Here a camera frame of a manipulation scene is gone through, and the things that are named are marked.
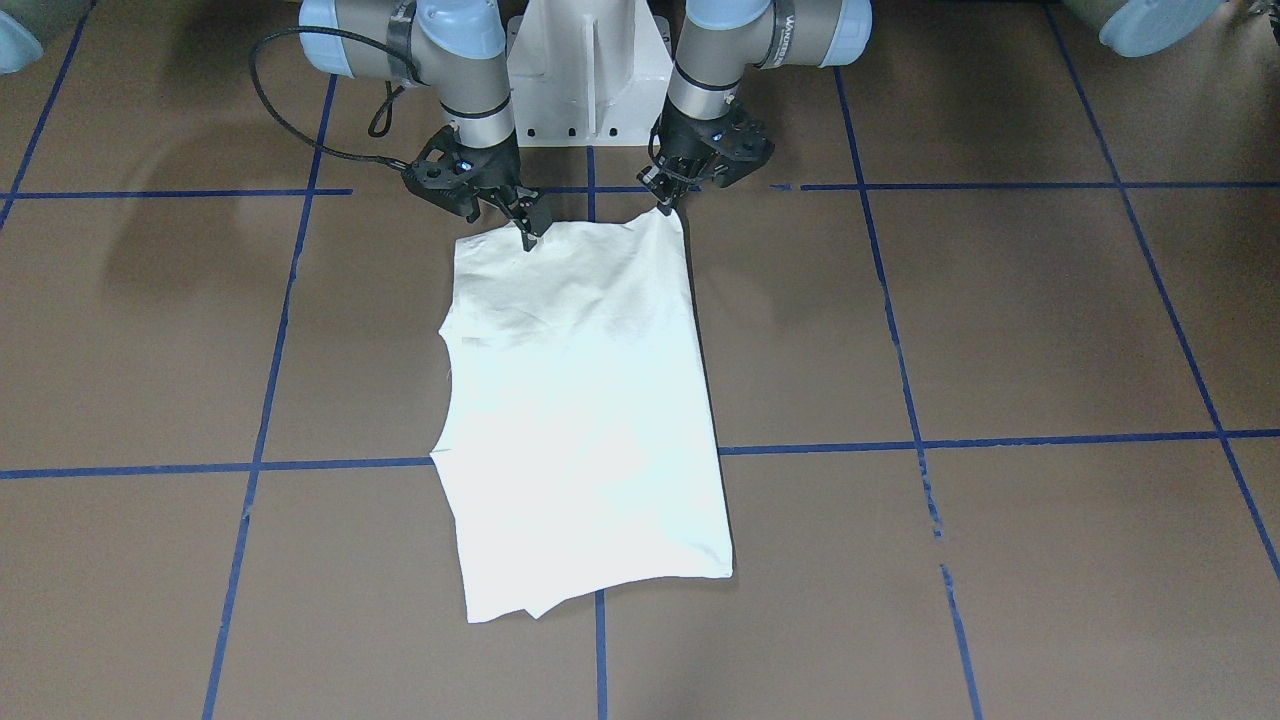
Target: black cable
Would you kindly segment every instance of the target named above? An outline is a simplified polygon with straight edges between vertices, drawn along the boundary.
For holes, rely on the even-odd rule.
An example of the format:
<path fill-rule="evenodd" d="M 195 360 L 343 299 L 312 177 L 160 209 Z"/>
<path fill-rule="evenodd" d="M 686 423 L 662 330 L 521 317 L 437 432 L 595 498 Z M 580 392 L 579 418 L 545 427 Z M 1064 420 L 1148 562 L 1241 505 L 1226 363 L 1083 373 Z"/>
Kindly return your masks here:
<path fill-rule="evenodd" d="M 413 58 L 408 56 L 407 54 L 399 50 L 396 50 L 394 47 L 378 42 L 376 40 L 365 37 L 364 35 L 358 35 L 351 31 L 337 29 L 332 27 L 319 27 L 319 26 L 287 27 L 278 29 L 271 35 L 268 35 L 262 40 L 259 40 L 257 44 L 253 45 L 253 50 L 251 50 L 248 54 L 248 74 L 250 78 L 253 81 L 253 90 L 257 92 L 257 99 L 262 102 L 262 106 L 266 108 L 266 111 L 271 115 L 271 119 L 279 123 L 280 127 L 283 127 L 284 129 L 289 131 L 289 135 L 292 135 L 293 137 L 301 140 L 302 142 L 306 142 L 311 147 L 315 147 L 316 150 L 326 155 L 333 155 L 334 158 L 342 158 L 343 160 L 356 160 L 360 163 L 378 163 L 380 165 L 387 165 L 388 168 L 396 172 L 403 172 L 404 169 L 407 169 L 410 164 L 406 163 L 404 160 L 398 160 L 396 158 L 385 158 L 383 155 L 358 155 L 355 152 L 343 152 L 340 150 L 334 150 L 333 147 L 329 147 L 316 141 L 315 138 L 308 137 L 306 133 L 293 127 L 288 120 L 284 119 L 284 117 L 280 115 L 280 113 L 275 109 L 275 105 L 271 105 L 271 101 L 266 97 L 266 91 L 262 90 L 262 81 L 257 77 L 257 56 L 264 47 L 266 47 L 269 44 L 282 37 L 289 37 L 305 33 L 332 35 L 334 37 L 340 37 L 343 40 L 353 40 L 356 42 L 362 42 L 365 45 L 369 45 L 370 47 L 381 50 L 383 53 L 387 53 L 388 55 L 396 58 L 401 63 L 404 63 L 404 67 L 408 68 L 410 79 L 412 79 L 419 85 L 426 85 L 425 82 L 422 82 L 422 78 L 419 77 L 417 74 L 417 63 L 413 61 Z M 388 124 L 390 123 L 390 102 L 394 101 L 394 96 L 396 94 L 390 94 L 388 100 L 383 102 L 383 105 L 387 108 Z"/>
<path fill-rule="evenodd" d="M 390 132 L 393 105 L 396 104 L 396 99 L 399 97 L 402 92 L 404 92 L 404 86 L 392 90 L 390 81 L 387 81 L 387 99 L 378 106 L 378 111 L 374 113 L 374 119 L 369 120 L 369 137 L 387 137 L 387 133 Z M 379 129 L 378 120 L 383 119 L 383 115 L 387 115 L 387 122 L 383 123 L 381 129 Z"/>

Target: floor tile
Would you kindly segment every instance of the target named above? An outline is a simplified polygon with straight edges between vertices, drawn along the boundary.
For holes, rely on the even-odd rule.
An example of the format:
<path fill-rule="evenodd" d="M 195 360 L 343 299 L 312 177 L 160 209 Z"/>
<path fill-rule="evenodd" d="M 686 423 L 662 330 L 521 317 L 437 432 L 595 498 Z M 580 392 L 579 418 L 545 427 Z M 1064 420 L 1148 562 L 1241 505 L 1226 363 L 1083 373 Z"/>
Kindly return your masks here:
<path fill-rule="evenodd" d="M 215 716 L 591 717 L 590 597 L 467 625 L 428 468 L 268 473 Z"/>
<path fill-rule="evenodd" d="M 40 122 L 49 94 L 58 79 L 63 58 L 70 45 L 70 33 L 49 44 L 45 55 L 28 65 L 22 74 L 0 74 L 0 190 L 9 191 L 31 135 Z"/>
<path fill-rule="evenodd" d="M 763 168 L 733 188 L 856 182 L 831 69 L 749 67 L 739 96 L 748 113 L 764 122 L 774 151 Z M 636 173 L 650 164 L 644 147 L 602 147 L 596 160 L 596 184 L 602 186 L 636 186 Z"/>
<path fill-rule="evenodd" d="M 986 717 L 1280 706 L 1280 583 L 1216 442 L 943 451 L 929 469 Z"/>
<path fill-rule="evenodd" d="M 102 3 L 86 24 L 23 190 L 306 187 L 311 150 L 266 114 L 246 63 L 252 44 L 292 24 L 296 12 L 266 0 L 233 9 Z M 262 82 L 287 118 L 314 132 L 325 76 L 307 65 L 296 40 L 276 45 L 262 55 Z"/>
<path fill-rule="evenodd" d="M 872 208 L 925 437 L 1212 428 L 1119 193 Z"/>
<path fill-rule="evenodd" d="M 600 220 L 641 197 L 599 196 Z M 684 211 L 719 443 L 910 439 L 856 196 L 728 188 Z"/>
<path fill-rule="evenodd" d="M 1275 547 L 1280 543 L 1280 439 L 1235 439 L 1231 450 Z"/>
<path fill-rule="evenodd" d="M 1111 179 L 1039 4 L 878 4 L 841 72 L 868 182 Z"/>
<path fill-rule="evenodd" d="M 449 406 L 449 357 L 436 331 L 452 301 L 453 241 L 503 219 L 489 210 L 468 225 L 406 202 L 316 199 L 268 460 L 417 457 L 435 446 Z M 557 217 L 585 217 L 580 196 L 549 202 Z"/>
<path fill-rule="evenodd" d="M 723 465 L 736 578 L 608 592 L 609 716 L 968 717 L 915 456 Z"/>
<path fill-rule="evenodd" d="M 1147 58 L 1120 58 L 1055 10 L 1121 178 L 1280 181 L 1280 53 L 1247 4 Z"/>
<path fill-rule="evenodd" d="M 252 457 L 301 205 L 14 205 L 0 242 L 0 468 Z"/>
<path fill-rule="evenodd" d="M 244 480 L 0 482 L 4 716 L 198 717 Z"/>
<path fill-rule="evenodd" d="M 1280 190 L 1130 197 L 1222 423 L 1280 427 Z"/>
<path fill-rule="evenodd" d="M 658 206 L 658 199 L 648 192 L 602 192 L 595 196 L 594 202 L 598 223 L 628 223 Z M 681 222 L 687 227 L 689 202 L 681 204 L 680 208 Z"/>

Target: white metal stand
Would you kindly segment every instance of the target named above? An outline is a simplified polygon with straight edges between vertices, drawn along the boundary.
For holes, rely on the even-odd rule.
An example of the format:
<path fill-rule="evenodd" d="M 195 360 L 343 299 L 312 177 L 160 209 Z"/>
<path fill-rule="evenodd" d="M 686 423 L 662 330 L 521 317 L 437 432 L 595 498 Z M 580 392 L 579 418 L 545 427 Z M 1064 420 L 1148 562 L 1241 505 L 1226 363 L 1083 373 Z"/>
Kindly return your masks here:
<path fill-rule="evenodd" d="M 649 142 L 672 60 L 644 0 L 531 0 L 507 37 L 521 146 Z"/>

